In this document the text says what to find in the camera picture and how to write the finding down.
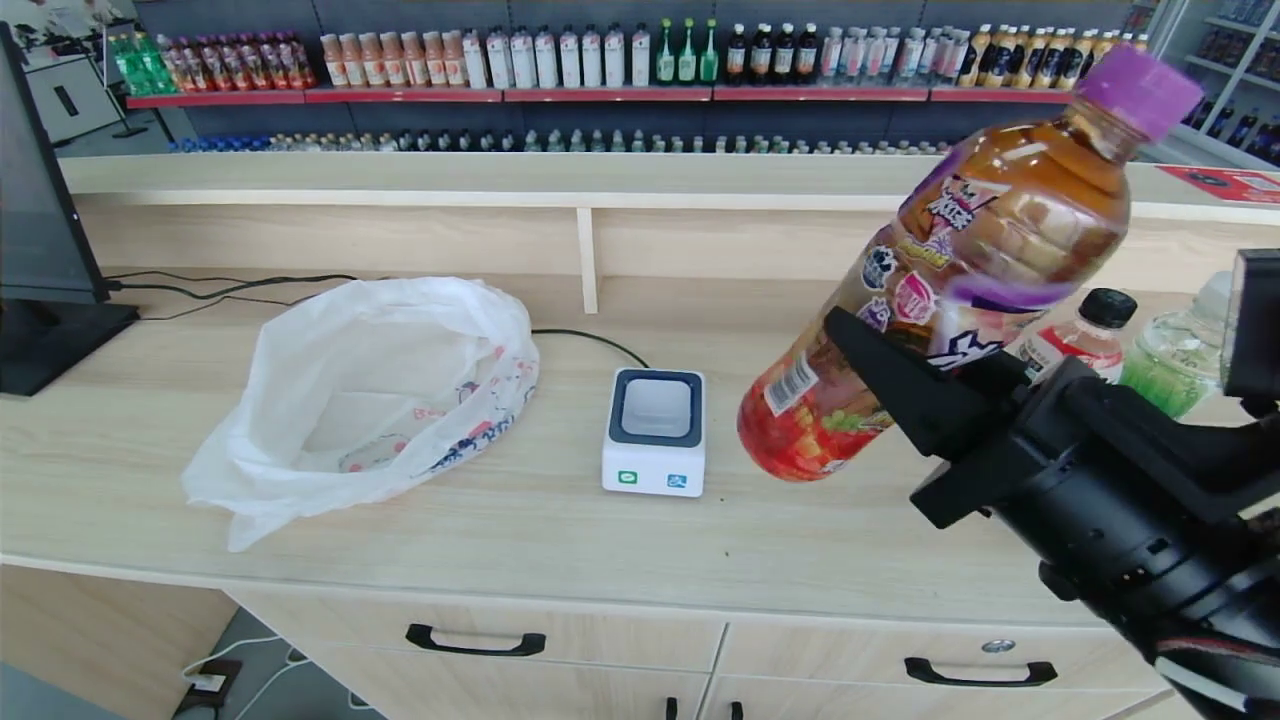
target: white plastic bag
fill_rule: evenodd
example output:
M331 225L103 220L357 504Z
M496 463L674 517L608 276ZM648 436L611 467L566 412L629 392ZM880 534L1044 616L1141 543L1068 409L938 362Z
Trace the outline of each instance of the white plastic bag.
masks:
M239 552L294 518L379 502L463 462L538 382L525 306L479 281L351 282L262 325L239 405L182 474Z

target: monitor stand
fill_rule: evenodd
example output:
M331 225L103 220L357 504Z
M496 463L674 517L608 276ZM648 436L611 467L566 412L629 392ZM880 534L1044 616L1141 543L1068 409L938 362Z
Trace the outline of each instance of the monitor stand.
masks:
M137 319L131 305L3 301L0 393L36 395Z

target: purple bottle cap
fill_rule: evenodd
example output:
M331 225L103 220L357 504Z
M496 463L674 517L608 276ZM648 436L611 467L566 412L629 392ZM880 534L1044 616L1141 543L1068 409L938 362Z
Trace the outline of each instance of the purple bottle cap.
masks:
M1117 44L1075 94L1158 142L1204 96L1199 85L1128 44Z

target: wall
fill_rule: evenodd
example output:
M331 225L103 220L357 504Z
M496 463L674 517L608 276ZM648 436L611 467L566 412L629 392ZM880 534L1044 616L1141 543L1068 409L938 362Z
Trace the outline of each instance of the wall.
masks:
M735 22L750 28L758 22L803 24L824 29L840 26L955 24L982 22L1120 27L1129 0L155 0L138 5L151 32L195 36L223 32L294 29L308 44L319 64L319 36L326 32L389 29L488 28L494 24L581 28L622 22L658 26L663 17L707 18L719 23L719 46ZM547 133L552 128L614 128L630 138L636 128L646 135L783 135L815 140L947 140L964 137L995 122L1034 120L1059 111L1033 104L929 102L612 102L612 104L353 104L303 106L191 108L192 126L201 135L274 132L385 132L412 129L512 131Z

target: red shelf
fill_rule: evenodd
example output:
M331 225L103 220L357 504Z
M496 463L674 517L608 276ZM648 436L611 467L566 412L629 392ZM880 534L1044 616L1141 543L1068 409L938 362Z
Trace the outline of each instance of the red shelf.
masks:
M795 100L833 100L833 101L896 101L923 102L929 99L927 87L823 87L823 86L778 86L778 87L730 87L717 86L716 100L748 101L795 101Z
M301 90L251 90L247 92L178 92L129 97L129 108L196 108L201 105L302 105Z
M1070 102L1066 90L1020 90L1016 87L934 87L934 102Z
M317 87L306 102L502 102L500 90L466 87Z
M710 87L561 87L502 91L507 102L686 102L710 100Z

